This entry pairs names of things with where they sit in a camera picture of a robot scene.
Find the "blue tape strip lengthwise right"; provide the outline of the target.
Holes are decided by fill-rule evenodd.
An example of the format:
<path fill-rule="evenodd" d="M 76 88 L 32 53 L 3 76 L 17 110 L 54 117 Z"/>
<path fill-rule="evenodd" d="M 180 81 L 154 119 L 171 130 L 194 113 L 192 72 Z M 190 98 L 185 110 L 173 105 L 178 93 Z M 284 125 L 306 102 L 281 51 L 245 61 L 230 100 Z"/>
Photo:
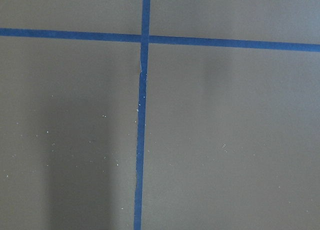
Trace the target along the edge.
<path fill-rule="evenodd" d="M 137 144 L 136 144 L 136 185 L 134 192 L 133 229 L 142 227 L 143 177 L 146 126 L 146 99 L 149 59 L 151 0 L 142 0 L 141 37 L 140 37 L 140 74 L 137 105 Z"/>

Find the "blue tape strip crosswise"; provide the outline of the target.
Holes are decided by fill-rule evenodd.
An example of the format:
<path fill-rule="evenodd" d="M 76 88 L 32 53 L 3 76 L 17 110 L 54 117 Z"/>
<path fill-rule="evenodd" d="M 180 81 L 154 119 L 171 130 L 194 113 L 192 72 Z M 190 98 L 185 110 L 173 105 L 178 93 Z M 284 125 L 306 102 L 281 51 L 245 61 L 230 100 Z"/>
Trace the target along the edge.
<path fill-rule="evenodd" d="M 128 42 L 128 43 L 141 43 L 144 40 L 144 38 L 138 34 L 44 30 L 44 29 L 21 29 L 21 28 L 1 28 L 0 35 L 2 37 L 49 38 L 49 39 Z M 158 35 L 149 35 L 146 37 L 146 39 L 151 44 L 164 44 L 164 45 L 211 46 L 211 47 L 226 47 L 226 48 L 316 52 L 316 53 L 320 51 L 319 44 L 309 44 L 309 43 L 197 38 L 197 37 L 180 37 L 180 36 L 158 36 Z"/>

